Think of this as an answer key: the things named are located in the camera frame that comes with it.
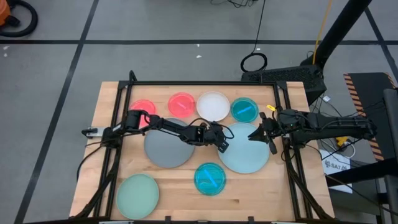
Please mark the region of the black perforated computer box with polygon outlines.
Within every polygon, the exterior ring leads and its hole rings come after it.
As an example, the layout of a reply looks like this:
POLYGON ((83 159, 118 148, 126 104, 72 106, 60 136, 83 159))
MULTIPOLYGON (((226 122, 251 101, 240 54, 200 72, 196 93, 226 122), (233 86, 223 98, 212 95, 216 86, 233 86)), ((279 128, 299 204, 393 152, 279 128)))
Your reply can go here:
POLYGON ((242 74, 241 80, 245 82, 302 82, 307 102, 310 105, 327 90, 323 70, 317 65, 246 72, 242 74))

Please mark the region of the white plastic plate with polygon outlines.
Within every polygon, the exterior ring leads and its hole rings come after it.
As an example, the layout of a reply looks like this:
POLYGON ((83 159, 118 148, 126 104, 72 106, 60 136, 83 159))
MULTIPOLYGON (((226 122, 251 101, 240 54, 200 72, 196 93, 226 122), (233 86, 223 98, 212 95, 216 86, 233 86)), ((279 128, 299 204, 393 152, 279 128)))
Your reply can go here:
POLYGON ((208 91, 199 97, 196 108, 201 118, 208 121, 221 121, 229 114, 230 102, 224 94, 208 91))

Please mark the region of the orange vacuum cleaner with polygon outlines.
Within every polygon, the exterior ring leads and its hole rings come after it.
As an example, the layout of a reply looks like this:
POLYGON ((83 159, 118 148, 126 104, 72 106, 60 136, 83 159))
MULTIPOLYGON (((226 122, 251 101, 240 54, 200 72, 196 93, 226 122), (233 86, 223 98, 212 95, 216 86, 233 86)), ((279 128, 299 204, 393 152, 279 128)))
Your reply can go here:
POLYGON ((10 7, 7 0, 0 0, 0 26, 6 23, 7 17, 11 15, 10 7))

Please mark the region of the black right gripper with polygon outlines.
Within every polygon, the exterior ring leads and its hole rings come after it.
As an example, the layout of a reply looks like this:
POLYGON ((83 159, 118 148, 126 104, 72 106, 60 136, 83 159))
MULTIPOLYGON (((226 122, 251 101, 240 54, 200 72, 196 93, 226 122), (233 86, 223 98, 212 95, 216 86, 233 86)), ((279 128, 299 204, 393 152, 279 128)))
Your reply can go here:
POLYGON ((286 126, 283 126, 281 122, 275 120, 273 118, 268 118, 264 112, 260 112, 259 116, 262 120, 261 125, 253 131, 248 139, 250 141, 259 141, 267 143, 272 154, 277 154, 277 148, 274 143, 274 139, 276 137, 282 137, 282 144, 284 150, 290 150, 290 140, 289 140, 289 132, 290 129, 286 126))

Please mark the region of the large light blue plate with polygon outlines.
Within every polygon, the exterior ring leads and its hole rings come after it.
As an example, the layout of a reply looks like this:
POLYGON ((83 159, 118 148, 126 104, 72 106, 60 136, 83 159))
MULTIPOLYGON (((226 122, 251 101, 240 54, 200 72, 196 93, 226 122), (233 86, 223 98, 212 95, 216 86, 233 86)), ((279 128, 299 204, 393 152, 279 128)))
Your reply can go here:
POLYGON ((240 174, 261 170, 269 159, 270 150, 268 144, 248 139, 256 127, 249 123, 234 123, 228 127, 234 138, 227 139, 229 146, 224 153, 218 152, 222 163, 228 169, 240 174))

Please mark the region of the small teal translucent plate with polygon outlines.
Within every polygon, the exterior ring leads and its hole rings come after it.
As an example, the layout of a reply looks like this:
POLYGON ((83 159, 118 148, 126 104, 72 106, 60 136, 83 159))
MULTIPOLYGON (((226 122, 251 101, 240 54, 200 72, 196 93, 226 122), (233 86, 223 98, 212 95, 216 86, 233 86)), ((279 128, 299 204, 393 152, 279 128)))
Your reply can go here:
POLYGON ((237 98, 231 105, 231 114, 236 121, 251 123, 257 118, 259 108, 257 103, 250 98, 237 98))
POLYGON ((193 182, 201 194, 215 196, 223 191, 226 174, 220 165, 207 162, 196 169, 193 182))

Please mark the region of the black slanted pole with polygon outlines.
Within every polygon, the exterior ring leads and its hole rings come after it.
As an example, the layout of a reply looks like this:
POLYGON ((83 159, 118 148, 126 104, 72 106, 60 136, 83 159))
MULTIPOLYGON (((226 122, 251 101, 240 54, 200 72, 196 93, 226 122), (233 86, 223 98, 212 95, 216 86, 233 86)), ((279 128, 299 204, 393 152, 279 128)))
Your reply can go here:
POLYGON ((320 42, 317 50, 309 58, 303 60, 300 66, 315 64, 323 68, 330 55, 351 30, 371 1, 349 0, 324 39, 320 42))

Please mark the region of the large grey plastic plate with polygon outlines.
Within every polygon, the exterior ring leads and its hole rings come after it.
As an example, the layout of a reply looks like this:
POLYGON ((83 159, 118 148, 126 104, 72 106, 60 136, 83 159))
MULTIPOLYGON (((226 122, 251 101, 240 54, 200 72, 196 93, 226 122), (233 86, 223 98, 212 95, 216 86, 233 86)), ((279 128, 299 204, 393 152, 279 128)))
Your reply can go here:
POLYGON ((178 167, 191 158, 195 146, 181 141, 178 137, 158 130, 147 132, 144 151, 150 161, 163 168, 178 167))

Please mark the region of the black slanted bar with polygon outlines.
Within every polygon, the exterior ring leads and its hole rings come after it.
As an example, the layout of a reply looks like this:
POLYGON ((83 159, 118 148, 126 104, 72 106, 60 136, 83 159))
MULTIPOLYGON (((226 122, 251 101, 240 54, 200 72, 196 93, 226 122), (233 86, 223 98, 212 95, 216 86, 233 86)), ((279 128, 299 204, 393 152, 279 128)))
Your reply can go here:
POLYGON ((365 180, 379 179, 386 175, 394 175, 398 177, 397 159, 390 158, 334 174, 327 174, 326 182, 327 186, 334 187, 337 185, 352 184, 365 180))

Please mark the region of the black metal table frame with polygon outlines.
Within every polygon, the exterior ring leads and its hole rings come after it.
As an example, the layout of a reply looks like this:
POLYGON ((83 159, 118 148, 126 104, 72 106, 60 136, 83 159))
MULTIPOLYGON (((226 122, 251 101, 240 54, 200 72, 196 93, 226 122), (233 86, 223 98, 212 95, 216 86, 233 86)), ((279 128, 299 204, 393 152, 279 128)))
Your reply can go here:
MULTIPOLYGON (((275 103, 273 86, 262 83, 239 81, 138 81, 131 90, 123 82, 103 82, 92 125, 107 127, 121 120, 123 111, 137 100, 151 100, 158 115, 168 118, 169 98, 180 92, 199 98, 208 91, 218 91, 229 100, 245 96, 252 98, 259 109, 270 114, 275 103)), ((159 186, 159 201, 149 215, 150 220, 173 221, 246 221, 249 217, 257 222, 295 220, 295 215, 305 216, 305 205, 300 193, 290 192, 286 165, 279 154, 270 156, 266 165, 252 174, 226 171, 224 190, 216 196, 206 196, 193 183, 195 170, 205 162, 219 163, 213 146, 198 147, 182 166, 173 169, 157 167, 144 152, 144 137, 129 136, 122 148, 102 149, 97 139, 90 139, 77 183, 70 215, 77 215, 91 200, 100 184, 101 173, 110 169, 116 154, 121 156, 116 178, 103 193, 99 214, 111 220, 120 220, 114 195, 123 180, 134 174, 152 176, 159 186)))

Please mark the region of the small red translucent plate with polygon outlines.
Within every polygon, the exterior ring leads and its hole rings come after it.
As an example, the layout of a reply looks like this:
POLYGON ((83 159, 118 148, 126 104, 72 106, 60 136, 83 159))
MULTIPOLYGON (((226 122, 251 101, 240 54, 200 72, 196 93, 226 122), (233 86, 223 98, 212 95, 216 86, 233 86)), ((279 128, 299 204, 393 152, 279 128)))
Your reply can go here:
POLYGON ((186 118, 194 113, 195 99, 191 94, 179 92, 169 98, 167 106, 173 116, 186 118))
MULTIPOLYGON (((155 104, 153 104, 152 101, 150 100, 137 100, 133 102, 130 107, 130 110, 145 110, 149 114, 156 114, 156 107, 155 104)), ((145 116, 142 115, 140 118, 140 128, 143 128, 144 126, 147 126, 148 123, 145 120, 145 116)))

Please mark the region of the white printed paper sheet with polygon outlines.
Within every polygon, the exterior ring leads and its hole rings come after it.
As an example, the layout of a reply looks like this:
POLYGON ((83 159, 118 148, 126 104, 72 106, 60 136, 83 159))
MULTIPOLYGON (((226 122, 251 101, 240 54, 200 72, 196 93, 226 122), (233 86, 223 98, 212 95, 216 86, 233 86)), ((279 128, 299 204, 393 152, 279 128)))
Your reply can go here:
MULTIPOLYGON (((351 169, 350 160, 347 157, 339 154, 334 154, 332 156, 329 156, 331 152, 323 149, 320 149, 320 153, 322 155, 322 166, 325 174, 330 175, 351 169)), ((348 187, 345 185, 337 185, 334 187, 329 187, 329 189, 352 194, 353 191, 351 190, 351 187, 352 184, 349 184, 348 187)))

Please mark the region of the black hazard-striped platform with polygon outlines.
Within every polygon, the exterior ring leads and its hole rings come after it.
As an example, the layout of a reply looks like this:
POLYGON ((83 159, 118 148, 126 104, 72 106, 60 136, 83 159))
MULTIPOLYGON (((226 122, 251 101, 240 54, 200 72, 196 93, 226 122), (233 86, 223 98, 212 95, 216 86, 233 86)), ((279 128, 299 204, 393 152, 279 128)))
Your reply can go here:
POLYGON ((356 108, 354 115, 365 116, 377 126, 377 134, 369 144, 376 161, 396 156, 389 118, 384 104, 384 90, 396 86, 388 73, 345 73, 343 75, 356 108))

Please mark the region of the large green plastic plate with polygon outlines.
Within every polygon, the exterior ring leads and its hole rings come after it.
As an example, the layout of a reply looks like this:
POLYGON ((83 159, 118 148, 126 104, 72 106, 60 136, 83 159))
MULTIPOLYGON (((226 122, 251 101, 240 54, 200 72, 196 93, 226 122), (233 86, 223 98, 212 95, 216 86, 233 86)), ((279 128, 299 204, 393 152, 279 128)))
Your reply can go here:
POLYGON ((150 215, 159 201, 159 187, 153 177, 134 174, 118 188, 116 205, 124 217, 137 220, 150 215))

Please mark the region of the grey metal post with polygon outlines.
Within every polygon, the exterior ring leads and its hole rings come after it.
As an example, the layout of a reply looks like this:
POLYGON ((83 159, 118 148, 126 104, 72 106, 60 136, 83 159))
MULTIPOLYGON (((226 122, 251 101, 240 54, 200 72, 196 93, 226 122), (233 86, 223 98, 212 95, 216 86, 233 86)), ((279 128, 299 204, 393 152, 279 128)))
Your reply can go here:
POLYGON ((398 89, 385 89, 383 91, 386 112, 394 147, 394 158, 389 160, 389 174, 386 176, 386 187, 388 193, 389 208, 392 224, 398 224, 398 89))

